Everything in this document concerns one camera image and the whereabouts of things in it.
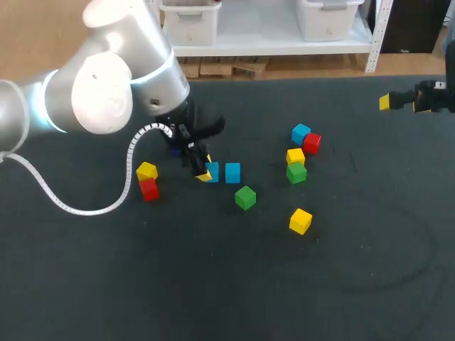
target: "black cabinet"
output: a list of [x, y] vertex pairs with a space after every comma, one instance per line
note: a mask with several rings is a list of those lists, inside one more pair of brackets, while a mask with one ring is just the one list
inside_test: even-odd
[[431, 53], [450, 1], [395, 0], [381, 52]]

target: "shelf leg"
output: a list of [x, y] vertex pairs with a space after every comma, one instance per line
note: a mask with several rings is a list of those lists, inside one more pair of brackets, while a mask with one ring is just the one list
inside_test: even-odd
[[378, 65], [379, 54], [381, 53], [382, 42], [384, 41], [385, 30], [390, 17], [393, 0], [382, 0], [380, 2], [379, 11], [376, 13], [376, 26], [373, 33], [373, 41], [371, 42], [370, 56], [368, 57], [365, 72], [375, 72]]

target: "green cube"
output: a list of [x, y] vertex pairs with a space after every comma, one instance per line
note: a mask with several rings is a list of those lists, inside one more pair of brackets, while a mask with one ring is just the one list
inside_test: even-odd
[[292, 163], [287, 166], [286, 175], [293, 184], [301, 183], [306, 180], [306, 168], [300, 162]]
[[243, 210], [248, 210], [256, 203], [256, 192], [248, 186], [245, 186], [235, 193], [235, 203]]

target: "blue cube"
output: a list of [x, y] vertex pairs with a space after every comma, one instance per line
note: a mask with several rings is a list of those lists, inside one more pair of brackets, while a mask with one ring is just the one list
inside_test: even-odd
[[292, 141], [296, 144], [303, 146], [304, 139], [308, 133], [311, 133], [311, 129], [304, 124], [298, 124], [292, 129]]
[[240, 163], [226, 163], [226, 183], [240, 183]]
[[220, 164], [218, 162], [207, 162], [205, 164], [207, 171], [210, 172], [212, 180], [206, 181], [207, 183], [219, 183], [220, 182]]

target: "yellow cube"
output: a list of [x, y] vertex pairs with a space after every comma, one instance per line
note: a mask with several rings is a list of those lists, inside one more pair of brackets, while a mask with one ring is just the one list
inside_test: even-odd
[[136, 170], [136, 174], [139, 181], [158, 178], [156, 166], [148, 162], [143, 162]]
[[301, 148], [289, 149], [286, 155], [287, 164], [300, 162], [305, 165], [305, 155]]
[[289, 228], [298, 234], [304, 234], [310, 227], [312, 218], [312, 215], [298, 208], [291, 217]]
[[196, 177], [197, 177], [197, 179], [204, 181], [204, 182], [213, 180], [212, 175], [210, 174], [210, 172], [208, 170], [207, 170], [206, 174], [198, 175]]
[[382, 96], [379, 98], [379, 110], [384, 111], [384, 110], [390, 110], [390, 95], [386, 94], [385, 96]]

